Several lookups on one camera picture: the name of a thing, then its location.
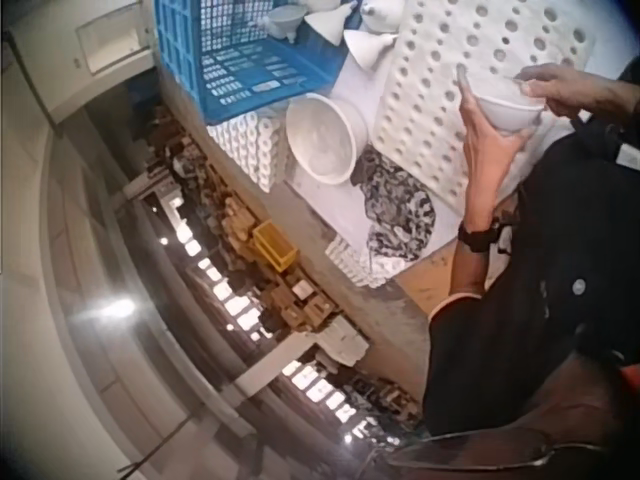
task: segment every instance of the black shirt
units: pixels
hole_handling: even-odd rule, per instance
[[[615,163],[638,126],[578,125],[523,182],[505,271],[432,318],[431,434],[512,422],[572,351],[640,362],[640,172]]]

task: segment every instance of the pottery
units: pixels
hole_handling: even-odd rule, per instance
[[[311,13],[329,12],[340,6],[341,0],[296,0],[298,5],[304,5]]]
[[[383,33],[374,35],[373,33],[361,30],[345,30],[344,41],[349,47],[349,52],[363,70],[373,70],[382,53],[398,38],[397,34]]]
[[[278,40],[286,38],[289,43],[294,43],[298,27],[307,11],[307,7],[302,5],[283,5],[274,8],[266,16],[256,20],[255,24],[273,38]]]
[[[329,185],[349,179],[368,140],[356,107],[309,93],[291,102],[286,121],[291,150],[313,178]]]
[[[364,24],[373,32],[396,33],[406,0],[365,0],[360,7]]]
[[[357,5],[358,2],[345,3],[330,12],[319,12],[307,15],[304,17],[304,20],[327,42],[337,47],[342,41],[344,22]]]
[[[511,78],[469,72],[467,80],[487,120],[502,132],[534,126],[545,108],[544,99],[524,95],[520,83]]]

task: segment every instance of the stacked ceramic cups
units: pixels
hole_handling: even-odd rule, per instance
[[[291,151],[284,131],[284,110],[265,108],[215,127],[209,135],[263,191],[284,181]]]

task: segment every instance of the hand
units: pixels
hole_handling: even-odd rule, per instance
[[[464,67],[458,67],[458,87],[462,94],[460,114],[467,128],[464,154],[469,167],[465,228],[481,231],[490,227],[498,190],[509,172],[511,163],[533,129],[504,136],[489,123],[471,93]]]
[[[640,101],[640,87],[554,63],[523,68],[516,78],[526,82],[525,95],[546,98],[559,117],[575,118],[584,109],[623,120]]]

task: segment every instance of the yellow box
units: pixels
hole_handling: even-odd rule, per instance
[[[253,239],[256,248],[278,273],[286,270],[298,256],[298,249],[271,220],[253,229]]]

